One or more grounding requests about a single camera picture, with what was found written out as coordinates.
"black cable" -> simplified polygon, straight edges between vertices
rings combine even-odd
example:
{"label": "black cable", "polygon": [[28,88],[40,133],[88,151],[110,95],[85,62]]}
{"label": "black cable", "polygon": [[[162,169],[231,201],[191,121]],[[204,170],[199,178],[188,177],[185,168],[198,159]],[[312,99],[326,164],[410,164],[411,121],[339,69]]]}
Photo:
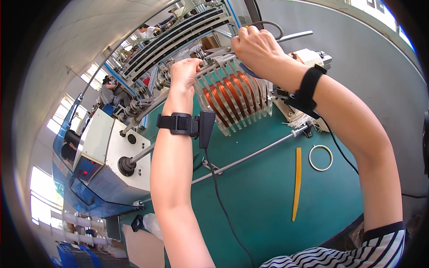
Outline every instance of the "black cable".
{"label": "black cable", "polygon": [[409,194],[406,194],[406,193],[401,193],[403,196],[408,196],[408,197],[412,197],[412,198],[417,198],[417,199],[420,199],[420,198],[428,198],[428,196],[414,196],[414,195],[409,195]]}
{"label": "black cable", "polygon": [[210,159],[208,158],[208,153],[207,153],[207,149],[204,149],[204,152],[205,152],[205,157],[207,158],[207,163],[208,163],[208,166],[210,167],[210,170],[211,170],[211,174],[212,174],[212,176],[213,176],[213,181],[214,181],[214,189],[216,190],[216,196],[217,196],[217,198],[218,198],[218,201],[219,201],[219,204],[221,205],[221,208],[222,208],[222,210],[224,211],[224,213],[225,213],[225,216],[227,217],[227,221],[228,221],[228,224],[229,224],[229,226],[230,226],[230,229],[231,229],[231,232],[233,232],[233,235],[234,235],[234,237],[236,238],[236,240],[237,240],[237,242],[240,244],[240,246],[243,248],[243,250],[247,253],[247,255],[249,255],[249,258],[250,258],[250,262],[252,263],[252,267],[253,268],[255,268],[255,263],[253,262],[253,258],[252,258],[252,255],[250,255],[250,252],[246,249],[246,247],[241,243],[241,241],[238,239],[238,237],[237,237],[237,235],[236,235],[236,232],[234,231],[234,228],[233,228],[233,226],[231,225],[231,222],[230,222],[230,217],[228,216],[228,213],[227,213],[227,211],[225,210],[225,207],[224,207],[224,205],[222,204],[222,200],[221,200],[221,197],[219,196],[219,191],[218,191],[218,182],[216,181],[216,174],[215,174],[215,170],[213,169],[213,166],[211,165],[211,162],[210,162]]}
{"label": "black cable", "polygon": [[[329,132],[331,133],[331,136],[332,136],[332,139],[334,140],[334,143],[335,143],[335,145],[337,146],[337,148],[338,148],[338,150],[340,151],[340,153],[341,153],[341,155],[343,156],[343,158],[347,161],[347,163],[349,163],[350,164],[350,166],[354,169],[354,171],[356,171],[356,173],[359,175],[359,172],[358,172],[358,170],[355,168],[355,166],[353,166],[353,164],[347,159],[347,157],[344,155],[344,153],[343,153],[343,151],[341,151],[341,149],[340,149],[340,146],[338,145],[338,143],[337,143],[337,141],[336,141],[336,139],[335,139],[335,136],[334,136],[334,134],[332,133],[332,130],[331,130],[331,128],[329,127],[329,125],[328,125],[328,123],[325,121],[325,119],[323,119],[323,117],[320,117],[322,120],[323,120],[323,122],[325,122],[325,124],[326,124],[326,126],[328,127],[328,130],[329,130]],[[414,195],[409,195],[409,194],[406,194],[406,193],[401,193],[403,196],[408,196],[408,197],[411,197],[411,198],[416,198],[416,199],[420,199],[420,198],[427,198],[428,196],[414,196]]]}
{"label": "black cable", "polygon": [[356,171],[356,173],[359,175],[359,171],[357,170],[357,168],[349,161],[349,159],[347,159],[347,157],[344,155],[343,151],[341,151],[340,146],[337,143],[337,140],[335,139],[334,133],[332,133],[331,128],[329,127],[328,123],[325,121],[325,119],[323,119],[323,117],[320,117],[323,122],[325,122],[326,126],[328,127],[329,133],[331,133],[332,139],[334,140],[335,145],[338,148],[338,151],[340,151],[341,155],[343,156],[344,160],[347,161],[347,163],[349,163],[349,165],[354,169],[354,171]]}
{"label": "black cable", "polygon": [[253,0],[253,3],[255,3],[256,11],[258,11],[258,17],[259,17],[259,20],[261,21],[262,20],[262,15],[261,15],[261,11],[259,10],[258,3],[256,2],[256,0]]}

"ceiling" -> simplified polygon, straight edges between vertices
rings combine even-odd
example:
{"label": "ceiling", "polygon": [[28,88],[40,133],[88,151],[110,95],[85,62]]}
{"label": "ceiling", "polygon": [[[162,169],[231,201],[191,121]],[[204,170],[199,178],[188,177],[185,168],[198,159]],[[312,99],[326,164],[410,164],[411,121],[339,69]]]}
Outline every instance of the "ceiling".
{"label": "ceiling", "polygon": [[51,107],[74,77],[109,45],[172,0],[72,0],[56,18],[31,62],[14,111],[16,186],[25,191],[33,144]]}

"wrist strap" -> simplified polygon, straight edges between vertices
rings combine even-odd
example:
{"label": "wrist strap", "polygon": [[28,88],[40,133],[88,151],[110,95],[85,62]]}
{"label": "wrist strap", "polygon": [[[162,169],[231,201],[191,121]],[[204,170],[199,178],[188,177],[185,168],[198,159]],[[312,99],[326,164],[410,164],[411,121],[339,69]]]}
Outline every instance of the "wrist strap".
{"label": "wrist strap", "polygon": [[187,130],[188,129],[188,117],[183,116],[162,116],[158,115],[157,127],[167,128],[172,130]]}
{"label": "wrist strap", "polygon": [[158,128],[170,129],[171,134],[198,136],[198,122],[193,123],[192,116],[184,113],[172,113],[171,116],[158,115]]}
{"label": "wrist strap", "polygon": [[295,92],[295,95],[291,95],[291,98],[288,98],[287,104],[310,115],[314,119],[318,119],[320,116],[313,111],[317,105],[317,103],[313,101],[313,95],[317,82],[324,74],[326,74],[326,69],[317,64],[308,69],[302,78],[299,90]]}

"cardboard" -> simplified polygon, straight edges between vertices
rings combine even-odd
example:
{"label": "cardboard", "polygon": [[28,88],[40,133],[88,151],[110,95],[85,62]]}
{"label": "cardboard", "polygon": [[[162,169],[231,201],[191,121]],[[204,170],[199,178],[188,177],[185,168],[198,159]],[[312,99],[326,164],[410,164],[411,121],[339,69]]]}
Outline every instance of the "cardboard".
{"label": "cardboard", "polygon": [[139,268],[164,268],[164,242],[155,235],[123,225],[128,260]]}

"green workbench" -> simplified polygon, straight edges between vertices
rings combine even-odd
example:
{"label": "green workbench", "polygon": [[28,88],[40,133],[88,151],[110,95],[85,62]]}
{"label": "green workbench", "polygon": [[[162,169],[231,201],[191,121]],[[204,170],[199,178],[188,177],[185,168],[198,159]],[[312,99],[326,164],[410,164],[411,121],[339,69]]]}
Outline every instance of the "green workbench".
{"label": "green workbench", "polygon": [[[161,111],[162,106],[148,116],[143,136],[151,142],[156,140],[155,124]],[[193,114],[199,111],[194,99]],[[221,168],[289,135],[291,128],[282,122],[285,118],[273,104],[271,117],[262,117],[231,133],[231,137],[225,137],[215,124],[208,147],[210,160]],[[357,174],[343,159],[329,133],[314,129],[311,133],[311,138],[303,134],[290,138],[217,176],[219,193],[231,224],[256,265],[275,256],[319,246],[363,212]],[[318,172],[310,166],[308,154],[313,145],[331,149],[333,163],[328,170]],[[355,163],[345,146],[341,143],[340,146]],[[302,181],[298,212],[292,222],[297,147],[302,148]],[[193,141],[193,153],[199,153],[196,162],[204,156],[198,140]],[[315,149],[311,159],[319,168],[329,164],[329,154],[322,148]],[[193,179],[208,173],[202,166],[194,172]],[[214,189],[210,177],[193,184],[191,191],[192,207],[213,261],[217,267],[250,267],[249,257],[232,235]],[[130,225],[137,214],[154,212],[152,202],[145,205],[147,208],[143,211],[121,216],[121,229],[122,224]],[[166,267],[170,267],[167,254],[165,258]]]}

